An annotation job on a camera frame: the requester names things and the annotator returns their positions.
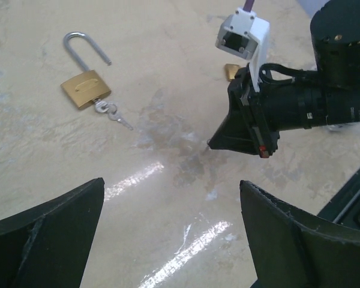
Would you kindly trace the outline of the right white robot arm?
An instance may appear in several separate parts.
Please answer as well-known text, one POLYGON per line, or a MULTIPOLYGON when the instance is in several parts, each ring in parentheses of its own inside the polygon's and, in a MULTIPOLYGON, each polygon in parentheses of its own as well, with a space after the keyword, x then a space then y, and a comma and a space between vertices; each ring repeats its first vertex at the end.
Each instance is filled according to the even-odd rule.
POLYGON ((360 122, 360 1, 329 1, 314 14, 315 70, 267 62, 270 24, 252 6, 218 32, 216 46, 247 64, 230 81, 229 112, 208 146, 268 158, 281 131, 360 122))

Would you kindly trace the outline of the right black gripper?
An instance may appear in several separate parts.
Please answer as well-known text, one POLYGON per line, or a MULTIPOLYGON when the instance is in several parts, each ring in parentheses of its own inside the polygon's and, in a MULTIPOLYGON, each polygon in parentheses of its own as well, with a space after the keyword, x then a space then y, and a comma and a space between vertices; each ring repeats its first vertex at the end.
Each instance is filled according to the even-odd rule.
POLYGON ((254 91, 249 68, 238 70, 228 87, 229 111, 214 135, 208 140, 213 150, 228 150, 269 158, 277 150, 280 138, 271 131, 254 91))

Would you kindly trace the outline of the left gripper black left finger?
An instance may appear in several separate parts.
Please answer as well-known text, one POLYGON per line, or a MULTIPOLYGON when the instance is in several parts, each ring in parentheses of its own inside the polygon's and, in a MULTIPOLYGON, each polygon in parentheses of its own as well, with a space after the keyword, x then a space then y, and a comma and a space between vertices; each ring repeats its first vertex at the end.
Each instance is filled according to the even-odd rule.
POLYGON ((0 287, 80 287, 103 203, 97 178, 0 220, 0 287))

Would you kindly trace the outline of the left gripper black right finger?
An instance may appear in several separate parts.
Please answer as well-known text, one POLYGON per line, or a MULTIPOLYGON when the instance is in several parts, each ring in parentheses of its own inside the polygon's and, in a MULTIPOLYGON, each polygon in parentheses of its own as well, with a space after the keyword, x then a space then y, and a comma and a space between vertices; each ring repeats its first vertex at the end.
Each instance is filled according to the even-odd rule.
POLYGON ((259 287, 360 287, 360 231, 241 181, 242 218, 259 287))

